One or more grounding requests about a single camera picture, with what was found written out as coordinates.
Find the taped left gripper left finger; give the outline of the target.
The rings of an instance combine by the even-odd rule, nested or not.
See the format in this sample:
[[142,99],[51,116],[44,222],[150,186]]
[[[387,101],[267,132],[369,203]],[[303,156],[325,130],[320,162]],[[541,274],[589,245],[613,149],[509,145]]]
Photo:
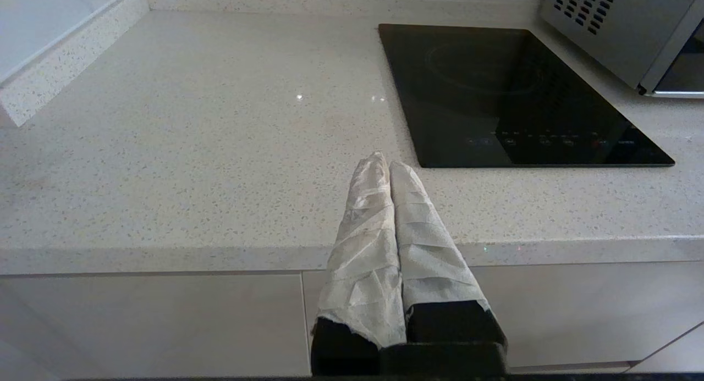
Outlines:
[[390,186],[382,153],[357,164],[318,299],[314,376],[379,374],[382,351],[406,343]]

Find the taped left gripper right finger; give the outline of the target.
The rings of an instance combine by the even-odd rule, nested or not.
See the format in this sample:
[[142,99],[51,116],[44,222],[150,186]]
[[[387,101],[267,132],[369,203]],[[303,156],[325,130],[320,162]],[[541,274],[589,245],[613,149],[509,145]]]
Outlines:
[[508,348],[488,299],[409,165],[390,164],[403,308],[412,343]]

